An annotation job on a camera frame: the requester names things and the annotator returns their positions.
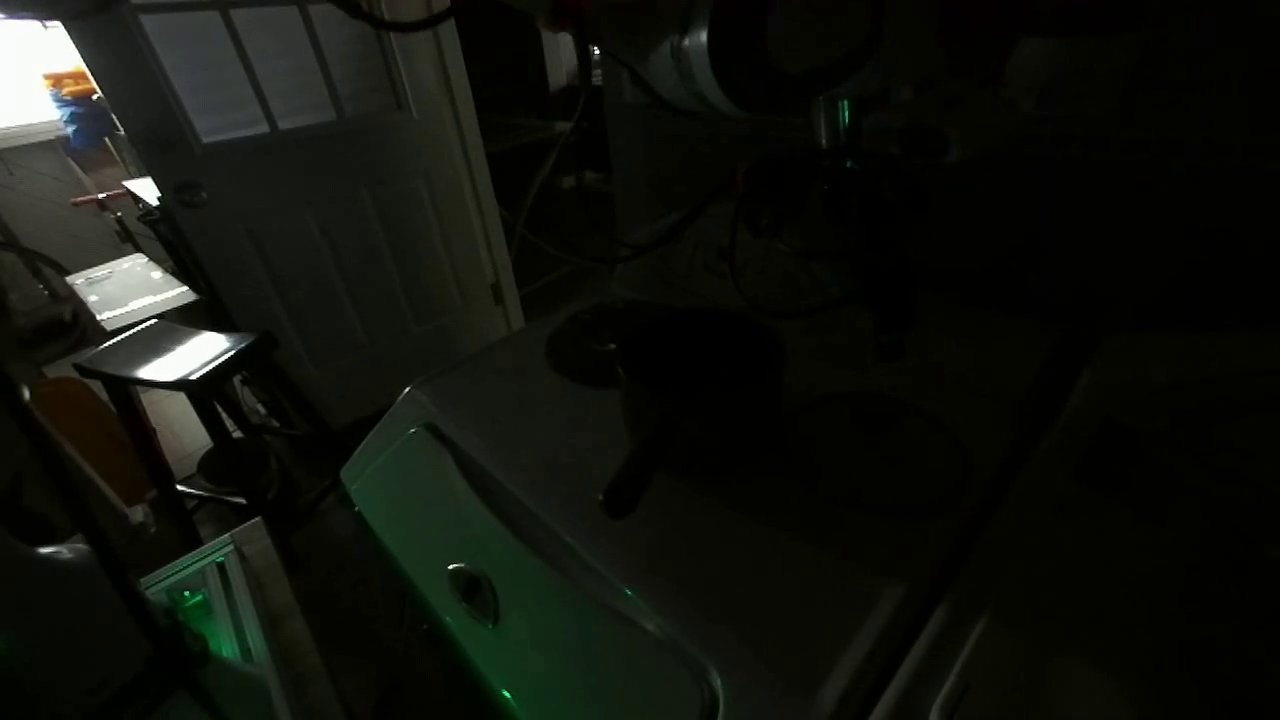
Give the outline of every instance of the window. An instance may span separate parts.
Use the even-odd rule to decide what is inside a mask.
[[[0,145],[62,138],[45,74],[75,74],[81,51],[62,24],[0,22]]]
[[[143,4],[143,35],[201,145],[401,107],[377,32],[331,4],[138,4]]]

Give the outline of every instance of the white door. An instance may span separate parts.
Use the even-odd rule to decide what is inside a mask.
[[[520,326],[453,24],[132,0],[68,32],[231,326],[331,425]]]

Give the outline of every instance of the stool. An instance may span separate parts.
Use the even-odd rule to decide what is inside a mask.
[[[254,431],[250,416],[242,413],[227,382],[255,358],[262,336],[254,333],[214,333],[214,327],[188,327],[172,319],[150,319],[138,326],[90,358],[75,359],[81,376],[94,376],[105,385],[123,431],[132,436],[139,460],[155,475],[155,500],[172,513],[180,523],[183,545],[201,545],[201,531],[194,516],[183,513],[176,472],[166,460],[162,436],[139,405],[139,388],[170,388],[183,393],[188,405],[198,410],[214,454],[236,454],[236,436],[226,419],[226,413],[236,419],[242,431]]]

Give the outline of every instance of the chair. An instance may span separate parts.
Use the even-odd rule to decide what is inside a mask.
[[[154,523],[155,479],[132,450],[120,416],[81,376],[30,385],[30,405],[45,431],[81,463],[95,494],[132,523]]]

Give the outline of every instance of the handle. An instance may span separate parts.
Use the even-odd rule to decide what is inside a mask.
[[[480,573],[471,565],[447,565],[445,576],[447,576],[453,597],[468,609],[468,616],[476,624],[497,628],[506,620],[506,606],[499,606],[488,573]]]

